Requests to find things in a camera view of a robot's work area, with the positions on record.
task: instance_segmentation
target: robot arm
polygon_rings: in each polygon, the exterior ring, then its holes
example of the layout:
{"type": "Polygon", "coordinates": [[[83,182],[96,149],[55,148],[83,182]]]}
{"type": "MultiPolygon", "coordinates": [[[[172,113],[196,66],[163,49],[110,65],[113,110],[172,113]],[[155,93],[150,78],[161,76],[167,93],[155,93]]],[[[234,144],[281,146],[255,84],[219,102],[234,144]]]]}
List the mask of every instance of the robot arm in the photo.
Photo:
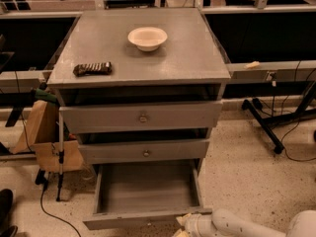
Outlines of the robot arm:
{"type": "Polygon", "coordinates": [[[213,214],[188,214],[177,218],[185,231],[174,237],[310,237],[316,233],[316,211],[303,211],[291,221],[287,234],[246,221],[226,209],[213,214]]]}

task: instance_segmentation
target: cabinet top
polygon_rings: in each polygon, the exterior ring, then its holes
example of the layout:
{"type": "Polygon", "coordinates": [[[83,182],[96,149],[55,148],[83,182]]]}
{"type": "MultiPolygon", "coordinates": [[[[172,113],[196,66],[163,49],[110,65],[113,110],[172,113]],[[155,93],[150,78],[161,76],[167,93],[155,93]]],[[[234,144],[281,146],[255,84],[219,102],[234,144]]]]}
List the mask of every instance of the cabinet top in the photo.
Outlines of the cabinet top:
{"type": "Polygon", "coordinates": [[[79,18],[49,77],[51,88],[226,82],[223,58],[196,8],[87,11],[79,18]],[[127,39],[140,27],[164,30],[168,39],[144,52],[127,39]],[[109,61],[111,75],[75,77],[77,64],[109,61]]]}

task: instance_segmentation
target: drawer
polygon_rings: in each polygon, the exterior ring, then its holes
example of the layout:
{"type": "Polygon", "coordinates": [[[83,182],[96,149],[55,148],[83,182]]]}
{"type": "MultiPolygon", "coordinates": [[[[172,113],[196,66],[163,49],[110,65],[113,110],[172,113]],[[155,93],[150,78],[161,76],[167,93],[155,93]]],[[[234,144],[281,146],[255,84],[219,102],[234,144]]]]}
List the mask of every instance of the drawer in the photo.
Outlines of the drawer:
{"type": "Polygon", "coordinates": [[[207,140],[149,141],[79,145],[87,164],[204,158],[207,140]]]}
{"type": "Polygon", "coordinates": [[[106,164],[99,167],[90,230],[174,222],[204,209],[192,160],[106,164]]]}
{"type": "Polygon", "coordinates": [[[221,101],[194,104],[62,107],[72,133],[215,127],[221,101]]]}

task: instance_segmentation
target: cabinet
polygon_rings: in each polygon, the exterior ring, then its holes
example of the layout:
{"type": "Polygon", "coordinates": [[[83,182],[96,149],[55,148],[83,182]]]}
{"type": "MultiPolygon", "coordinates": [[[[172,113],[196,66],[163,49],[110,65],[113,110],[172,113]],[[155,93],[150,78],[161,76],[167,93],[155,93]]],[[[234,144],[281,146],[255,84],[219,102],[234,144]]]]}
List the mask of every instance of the cabinet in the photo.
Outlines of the cabinet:
{"type": "Polygon", "coordinates": [[[97,170],[89,229],[175,220],[204,209],[198,168],[221,110],[229,73],[198,9],[84,12],[50,78],[86,163],[97,170]],[[143,52],[138,27],[167,41],[143,52]],[[108,76],[76,78],[80,63],[110,61],[108,76]]]}

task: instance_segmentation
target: floor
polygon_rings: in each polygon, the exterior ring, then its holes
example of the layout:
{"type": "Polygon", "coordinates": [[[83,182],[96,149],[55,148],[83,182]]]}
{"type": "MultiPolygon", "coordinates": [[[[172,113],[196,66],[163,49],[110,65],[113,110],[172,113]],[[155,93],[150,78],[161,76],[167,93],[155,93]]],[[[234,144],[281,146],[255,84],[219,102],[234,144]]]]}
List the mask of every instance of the floor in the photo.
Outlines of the floor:
{"type": "MultiPolygon", "coordinates": [[[[239,100],[225,101],[217,127],[212,131],[199,174],[204,205],[212,209],[227,208],[245,219],[285,232],[296,213],[316,209],[315,161],[289,160],[285,151],[275,155],[273,144],[252,115],[241,110],[241,104],[239,100]]],[[[288,103],[286,110],[293,110],[293,106],[288,103]]],[[[282,138],[295,126],[296,123],[280,126],[275,132],[282,138]]],[[[21,123],[4,128],[2,121],[2,141],[19,139],[21,128],[21,123]]],[[[287,135],[283,141],[287,155],[300,160],[316,157],[315,129],[316,121],[306,121],[287,135]]],[[[79,236],[71,226],[42,211],[42,186],[35,184],[38,169],[34,160],[0,162],[0,188],[14,192],[14,204],[6,224],[19,227],[18,237],[79,236]]],[[[82,220],[92,213],[95,185],[96,180],[88,170],[67,172],[61,202],[57,202],[57,175],[51,174],[42,199],[43,208],[70,222],[84,237],[167,237],[179,228],[177,224],[168,224],[89,231],[82,220]]]]}

